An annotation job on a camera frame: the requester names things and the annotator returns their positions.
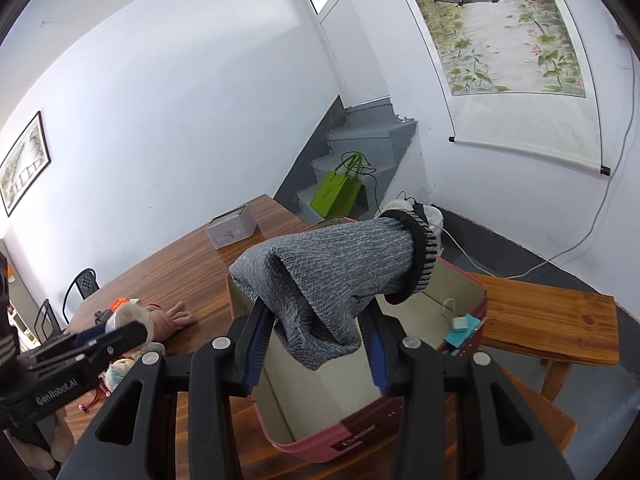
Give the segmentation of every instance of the bag handle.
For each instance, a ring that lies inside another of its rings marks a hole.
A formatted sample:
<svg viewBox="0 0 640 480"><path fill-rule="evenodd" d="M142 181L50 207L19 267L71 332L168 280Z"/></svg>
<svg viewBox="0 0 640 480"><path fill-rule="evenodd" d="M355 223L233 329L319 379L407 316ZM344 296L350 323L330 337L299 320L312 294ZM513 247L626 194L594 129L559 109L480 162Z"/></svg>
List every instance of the bag handle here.
<svg viewBox="0 0 640 480"><path fill-rule="evenodd" d="M347 169L347 171L345 171L343 174L340 174L339 176L345 179L348 177L349 172L353 171L357 180L358 168L362 166L362 154L360 152L356 152L353 153L353 155L348 156L347 159L341 161L340 164L338 164L338 166L334 170L334 173L338 175L338 170L343 166Z"/></svg>

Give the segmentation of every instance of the white box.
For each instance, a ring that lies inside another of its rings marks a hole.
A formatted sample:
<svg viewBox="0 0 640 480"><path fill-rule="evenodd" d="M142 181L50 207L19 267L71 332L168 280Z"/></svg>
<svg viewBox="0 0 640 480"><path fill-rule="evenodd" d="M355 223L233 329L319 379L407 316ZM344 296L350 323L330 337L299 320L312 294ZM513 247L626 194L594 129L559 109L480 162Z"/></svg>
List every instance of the white box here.
<svg viewBox="0 0 640 480"><path fill-rule="evenodd" d="M253 302L231 275L227 290L234 319L251 312ZM444 337L451 330L449 317L442 315L447 300L456 301L461 316L471 314L482 320L487 309L484 286L440 258L422 292L398 305L388 304L384 296L377 299L383 314L398 318L409 335L439 352L448 349ZM482 330L481 324L460 347L460 355L471 355L478 349ZM364 345L313 372L291 357L275 334L252 397L271 445L316 463L328 462L364 442L395 432L402 407L401 397L380 395Z"/></svg>
<svg viewBox="0 0 640 480"><path fill-rule="evenodd" d="M249 206L244 204L238 209L214 218L205 228L211 243L217 249L245 240L255 233L258 227Z"/></svg>

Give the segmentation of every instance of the white cable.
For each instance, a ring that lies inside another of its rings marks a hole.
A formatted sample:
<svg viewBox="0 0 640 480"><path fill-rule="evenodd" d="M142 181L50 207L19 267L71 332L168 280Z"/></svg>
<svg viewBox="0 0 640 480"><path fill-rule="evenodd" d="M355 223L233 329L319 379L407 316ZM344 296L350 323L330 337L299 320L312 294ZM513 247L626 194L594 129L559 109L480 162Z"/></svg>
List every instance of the white cable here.
<svg viewBox="0 0 640 480"><path fill-rule="evenodd" d="M616 163L616 167L613 169L613 172L611 173L609 181L607 182L607 187L604 190L604 196L602 197L602 202L600 202L600 206L599 206L598 210L596 211L596 215L593 218L593 222L591 223L591 227L589 229L589 232L587 232L587 234L585 234L577 244L572 245L567 250L562 251L561 253L556 254L556 256L552 256L548 260L545 260L544 262L542 262L540 264L537 264L536 266L531 267L527 272L523 272L522 274L517 274L515 276L508 276L506 278L507 280L514 280L515 278L524 278L528 274L532 273L534 270L539 269L540 267L543 267L546 264L551 263L553 260L555 260L556 258L559 258L563 254L567 254L567 253L573 251L574 249L577 249L580 245L582 245L584 243L584 241L587 238L589 238L589 236L591 236L591 233L593 233L593 231L594 231L594 229L596 227L596 224L598 222L598 217L600 216L600 213L602 212L602 209L604 208L604 205L607 202L607 196L609 196L609 188L611 187L611 183L613 182L613 178L616 176L616 173L618 172L618 170L620 168L620 164L622 163L622 159L624 158L625 148L626 148L626 140L628 139L629 132L631 131L631 126L633 125L633 122L634 122L634 116L636 114L636 62L635 62L635 59L634 59L634 51L631 50L631 49L630 49L630 54L631 54L631 72L632 72L631 118L629 119L629 124L626 127L625 136L623 137L623 140L622 140L622 149L620 150L620 156L618 157L618 161ZM462 253L467 257L467 259L473 264L473 266L476 269L482 270L482 272L487 273L489 276L493 276L494 278L498 278L498 276L496 276L495 274L492 274L488 270L485 270L482 267L477 266L476 263L471 259L471 257L468 254L466 254L465 250L462 247L460 247L460 244L456 241L456 239L453 236L451 236L451 234L449 234L449 232L447 230L443 229L443 231L446 232L447 235L449 235L449 237L453 240L453 243L455 243L457 245L457 247L462 251Z"/></svg>
<svg viewBox="0 0 640 480"><path fill-rule="evenodd" d="M446 233L447 235L449 235L449 238L451 238L453 240L453 243L455 243L457 245L457 247L462 251L462 254L464 254L466 256L466 259L469 260L471 262L471 264L478 270L482 270L482 272L487 273L489 276L493 276L494 278L499 278L499 276L496 276L495 274L490 273L488 270L483 269L482 267L479 267L478 265L476 265L475 261L473 261L471 259L471 256L469 256L468 254L466 254L466 251L460 246L460 244L457 242L457 240L451 236L451 234L449 233L449 231L447 231L444 227L442 228L442 231L444 233Z"/></svg>

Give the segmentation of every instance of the pink storage box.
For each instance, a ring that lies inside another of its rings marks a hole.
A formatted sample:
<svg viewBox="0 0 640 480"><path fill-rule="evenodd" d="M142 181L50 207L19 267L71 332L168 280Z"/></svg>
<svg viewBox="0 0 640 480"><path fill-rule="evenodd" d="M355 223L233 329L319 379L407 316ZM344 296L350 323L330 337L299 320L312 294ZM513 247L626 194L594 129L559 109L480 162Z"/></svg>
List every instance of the pink storage box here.
<svg viewBox="0 0 640 480"><path fill-rule="evenodd" d="M252 302L231 276L227 283L232 315L247 314ZM438 258L424 291L399 305L389 305L383 296L378 303L385 314L402 322L408 335L444 351L450 321L442 315L442 303L450 298L456 300L460 316L484 319L486 291L481 283ZM481 335L482 325L461 347L461 355L475 352ZM264 435L273 447L316 463L395 431L402 409L401 399L381 396L373 384L364 345L313 372L294 360L276 335L271 337L253 399Z"/></svg>

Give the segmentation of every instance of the black chair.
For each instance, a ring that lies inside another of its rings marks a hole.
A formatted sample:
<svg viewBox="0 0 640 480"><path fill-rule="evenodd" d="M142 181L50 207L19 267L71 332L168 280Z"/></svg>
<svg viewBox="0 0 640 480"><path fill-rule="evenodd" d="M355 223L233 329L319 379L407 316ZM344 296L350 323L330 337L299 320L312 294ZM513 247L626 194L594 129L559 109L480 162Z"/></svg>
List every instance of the black chair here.
<svg viewBox="0 0 640 480"><path fill-rule="evenodd" d="M66 299L69 297L69 293L74 285L78 288L78 292L80 292L83 300L86 300L94 292L100 290L98 282L95 280L95 270L93 269L85 269L74 278L66 290L65 299L62 301L62 317L65 318L67 324L69 324L69 320L65 313Z"/></svg>
<svg viewBox="0 0 640 480"><path fill-rule="evenodd" d="M40 319L40 314L42 314L42 321L38 326L38 320ZM47 333L44 330L44 323L46 322L46 320L49 320L49 323L51 325L51 333L49 335L47 335ZM56 314L53 312L53 308L51 307L49 300L44 300L44 303L40 307L38 311L38 315L36 316L36 322L34 324L34 327L36 330L35 335L41 343L44 343L45 341L48 341L49 339L55 338L60 334L62 334L60 323L58 323L58 318L56 318ZM42 332L42 339L40 338L38 329L40 329L40 332Z"/></svg>

